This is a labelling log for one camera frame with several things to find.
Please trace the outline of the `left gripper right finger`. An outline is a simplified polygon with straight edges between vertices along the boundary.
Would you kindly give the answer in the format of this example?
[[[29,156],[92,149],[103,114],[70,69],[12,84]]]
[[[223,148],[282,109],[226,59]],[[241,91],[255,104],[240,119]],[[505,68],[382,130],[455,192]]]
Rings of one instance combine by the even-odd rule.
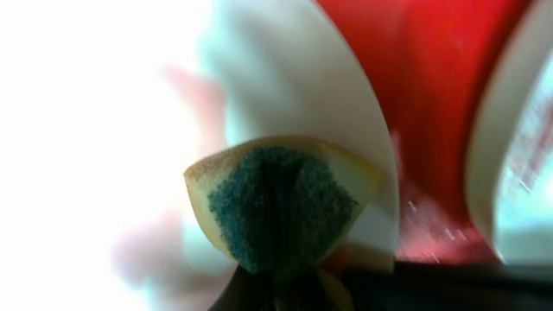
[[[354,311],[350,291],[335,276],[309,270],[280,289],[281,311]]]

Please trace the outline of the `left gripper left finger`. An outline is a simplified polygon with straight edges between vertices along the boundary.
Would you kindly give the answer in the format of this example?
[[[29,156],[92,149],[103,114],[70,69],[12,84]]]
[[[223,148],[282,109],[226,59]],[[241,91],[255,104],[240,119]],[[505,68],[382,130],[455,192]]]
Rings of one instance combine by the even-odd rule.
[[[252,274],[242,266],[208,311],[276,311],[275,286],[271,277]]]

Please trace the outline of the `green yellow sponge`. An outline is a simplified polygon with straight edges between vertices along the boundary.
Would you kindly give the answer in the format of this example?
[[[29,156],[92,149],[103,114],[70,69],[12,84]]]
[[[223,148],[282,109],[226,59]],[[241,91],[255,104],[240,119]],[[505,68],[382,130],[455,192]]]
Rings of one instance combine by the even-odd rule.
[[[183,176],[215,248],[251,273],[289,277],[333,252],[382,174],[336,144],[276,136],[210,155]]]

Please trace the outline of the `white round plate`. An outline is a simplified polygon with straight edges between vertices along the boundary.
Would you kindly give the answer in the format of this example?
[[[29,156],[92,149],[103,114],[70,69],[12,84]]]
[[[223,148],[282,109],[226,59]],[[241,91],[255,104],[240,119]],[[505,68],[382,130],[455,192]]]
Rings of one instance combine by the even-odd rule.
[[[169,70],[201,146],[182,148],[164,184],[173,199],[115,247],[124,277],[150,310],[208,310],[237,267],[211,246],[184,192],[185,169],[249,139],[301,134],[359,153],[382,170],[375,198],[321,270],[350,291],[355,310],[375,304],[355,276],[393,270],[399,232],[397,164],[377,96],[337,28],[312,1],[217,1],[200,38],[202,75]]]

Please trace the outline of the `light blue plate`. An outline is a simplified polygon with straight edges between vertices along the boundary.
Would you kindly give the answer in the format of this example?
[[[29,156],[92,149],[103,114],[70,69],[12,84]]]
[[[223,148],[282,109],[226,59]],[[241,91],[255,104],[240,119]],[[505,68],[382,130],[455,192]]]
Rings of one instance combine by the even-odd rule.
[[[465,169],[467,209],[507,264],[552,262],[552,1],[537,0],[480,101]]]

